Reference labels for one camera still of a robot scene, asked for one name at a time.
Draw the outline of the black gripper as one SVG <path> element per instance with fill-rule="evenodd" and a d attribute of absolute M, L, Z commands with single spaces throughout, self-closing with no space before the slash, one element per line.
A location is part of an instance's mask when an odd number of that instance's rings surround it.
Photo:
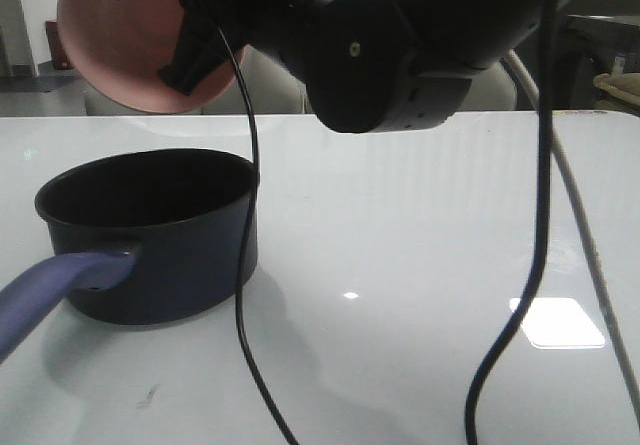
<path fill-rule="evenodd" d="M 234 50 L 252 45 L 275 60 L 300 58 L 300 0 L 169 0 L 182 13 L 170 61 L 157 76 L 172 90 L 219 95 L 235 79 Z"/>

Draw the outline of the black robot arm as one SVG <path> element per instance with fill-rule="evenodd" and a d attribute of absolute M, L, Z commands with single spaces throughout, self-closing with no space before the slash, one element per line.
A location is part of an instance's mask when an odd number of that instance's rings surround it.
<path fill-rule="evenodd" d="M 306 88 L 340 133 L 440 125 L 475 75 L 570 0 L 177 0 L 184 17 L 161 80 L 187 94 L 223 58 L 214 35 L 249 45 Z"/>

